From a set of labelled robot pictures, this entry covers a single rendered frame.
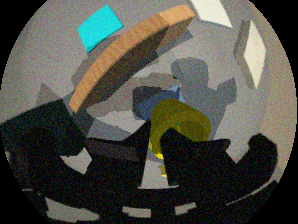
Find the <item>yellow flat block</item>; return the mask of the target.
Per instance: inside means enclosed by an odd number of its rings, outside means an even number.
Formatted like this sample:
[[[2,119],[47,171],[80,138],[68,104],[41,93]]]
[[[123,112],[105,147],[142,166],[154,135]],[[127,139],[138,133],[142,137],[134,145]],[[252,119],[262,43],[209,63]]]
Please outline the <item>yellow flat block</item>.
[[[161,169],[161,176],[168,177],[168,176],[166,176],[165,165],[164,165],[164,167],[161,167],[160,169]]]

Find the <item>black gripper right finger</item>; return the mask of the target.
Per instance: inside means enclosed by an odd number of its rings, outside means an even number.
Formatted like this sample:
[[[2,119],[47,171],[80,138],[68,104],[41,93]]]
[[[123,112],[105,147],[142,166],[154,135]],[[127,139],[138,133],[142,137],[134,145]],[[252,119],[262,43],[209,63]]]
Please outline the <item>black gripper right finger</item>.
[[[209,140],[209,141],[192,141],[180,132],[174,131],[172,127],[164,133],[160,139],[161,152],[164,156],[166,171],[166,180],[169,186],[177,186],[177,180],[184,176],[194,160],[200,156],[212,155],[212,153],[227,151],[231,144],[230,140]]]

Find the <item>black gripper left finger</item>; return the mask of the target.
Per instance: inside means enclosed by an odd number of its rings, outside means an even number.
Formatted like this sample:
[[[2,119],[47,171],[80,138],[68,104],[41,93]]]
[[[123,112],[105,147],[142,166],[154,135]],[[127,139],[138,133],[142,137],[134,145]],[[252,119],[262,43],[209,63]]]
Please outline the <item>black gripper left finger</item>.
[[[124,141],[100,140],[98,137],[84,139],[84,147],[89,156],[96,157],[110,163],[132,165],[134,179],[137,186],[141,186],[144,180],[146,164],[146,152],[148,152],[150,136],[150,120],[144,121],[141,127],[133,135],[126,137]]]

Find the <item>tan flat bar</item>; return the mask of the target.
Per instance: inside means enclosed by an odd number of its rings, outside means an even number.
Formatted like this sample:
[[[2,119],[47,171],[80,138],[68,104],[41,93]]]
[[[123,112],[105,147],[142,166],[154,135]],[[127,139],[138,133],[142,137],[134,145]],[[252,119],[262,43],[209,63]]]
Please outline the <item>tan flat bar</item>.
[[[100,101],[105,92],[129,69],[184,34],[193,18],[196,15],[186,4],[178,4],[177,7],[141,20],[140,24],[125,31],[85,72],[69,101],[73,112],[84,111]]]

